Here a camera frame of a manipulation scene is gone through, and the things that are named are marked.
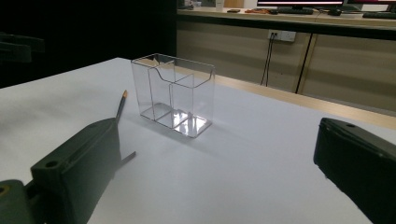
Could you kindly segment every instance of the white table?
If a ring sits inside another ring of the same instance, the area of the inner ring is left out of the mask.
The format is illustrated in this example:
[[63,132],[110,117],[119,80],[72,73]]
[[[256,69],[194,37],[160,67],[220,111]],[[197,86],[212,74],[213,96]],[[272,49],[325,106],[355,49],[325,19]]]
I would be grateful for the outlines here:
[[318,125],[342,119],[393,144],[396,129],[217,84],[214,124],[190,139],[139,116],[130,61],[120,58],[0,90],[0,179],[27,184],[33,164],[114,117],[124,90],[120,151],[137,155],[89,223],[370,223],[313,163]]

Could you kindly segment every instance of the desk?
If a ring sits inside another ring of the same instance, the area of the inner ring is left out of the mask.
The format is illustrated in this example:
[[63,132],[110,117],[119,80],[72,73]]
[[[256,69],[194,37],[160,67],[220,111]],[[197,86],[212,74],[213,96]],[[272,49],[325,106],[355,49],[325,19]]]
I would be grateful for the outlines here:
[[313,163],[318,125],[342,119],[396,144],[396,118],[226,77],[216,82],[214,123],[196,139],[139,116],[128,60],[2,89],[0,179],[26,184],[34,163],[86,125],[114,117],[128,90],[120,151],[137,155],[116,173],[89,223],[370,223]]
[[211,7],[177,11],[178,21],[196,21],[262,29],[289,30],[318,35],[341,35],[373,39],[396,40],[396,21],[364,19],[362,14],[342,14],[339,17],[314,12],[313,15],[227,13]]

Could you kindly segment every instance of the gripper screw hole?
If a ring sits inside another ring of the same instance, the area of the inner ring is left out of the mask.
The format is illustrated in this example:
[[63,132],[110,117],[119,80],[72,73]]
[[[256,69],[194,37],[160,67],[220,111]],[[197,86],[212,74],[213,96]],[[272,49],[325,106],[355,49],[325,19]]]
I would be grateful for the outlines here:
[[0,197],[6,195],[7,192],[9,191],[9,188],[10,188],[9,185],[0,186]]
[[47,162],[46,167],[47,168],[51,168],[51,167],[54,167],[56,165],[58,165],[57,161],[50,161],[50,162]]

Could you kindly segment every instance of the dark wall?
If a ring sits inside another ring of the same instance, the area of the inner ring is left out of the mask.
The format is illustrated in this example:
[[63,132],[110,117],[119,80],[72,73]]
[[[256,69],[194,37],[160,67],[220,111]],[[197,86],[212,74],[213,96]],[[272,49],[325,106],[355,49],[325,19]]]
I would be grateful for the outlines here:
[[0,8],[0,32],[45,41],[31,63],[0,65],[0,88],[115,57],[176,56],[177,1],[12,1]]

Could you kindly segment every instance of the monitor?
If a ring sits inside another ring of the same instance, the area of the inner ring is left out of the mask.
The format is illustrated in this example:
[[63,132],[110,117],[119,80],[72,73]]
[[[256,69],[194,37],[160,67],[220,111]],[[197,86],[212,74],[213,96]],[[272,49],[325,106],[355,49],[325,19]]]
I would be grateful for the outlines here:
[[388,12],[396,13],[396,0],[347,0],[348,4],[389,5]]
[[396,0],[347,0],[349,4],[395,5]]
[[258,7],[327,7],[341,6],[343,0],[257,0]]

